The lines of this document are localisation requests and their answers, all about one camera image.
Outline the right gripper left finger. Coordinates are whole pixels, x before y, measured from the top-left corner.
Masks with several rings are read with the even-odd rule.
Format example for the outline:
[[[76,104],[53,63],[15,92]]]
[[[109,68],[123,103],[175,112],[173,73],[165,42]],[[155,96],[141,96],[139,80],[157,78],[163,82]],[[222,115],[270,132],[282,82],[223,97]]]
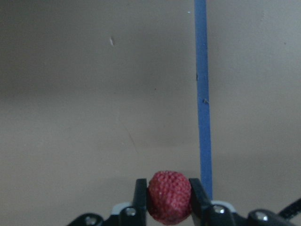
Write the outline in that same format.
[[[145,226],[147,224],[147,180],[137,179],[131,202],[116,204],[110,216],[104,219],[95,213],[85,213],[76,217],[69,226]]]

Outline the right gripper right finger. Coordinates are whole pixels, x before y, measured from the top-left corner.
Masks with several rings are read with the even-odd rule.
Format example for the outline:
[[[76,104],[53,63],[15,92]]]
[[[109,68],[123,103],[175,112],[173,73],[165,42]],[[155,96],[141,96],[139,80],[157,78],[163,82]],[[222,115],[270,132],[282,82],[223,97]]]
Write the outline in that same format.
[[[191,185],[192,217],[196,226],[283,226],[285,221],[269,210],[253,210],[242,217],[227,202],[212,203],[198,178]]]

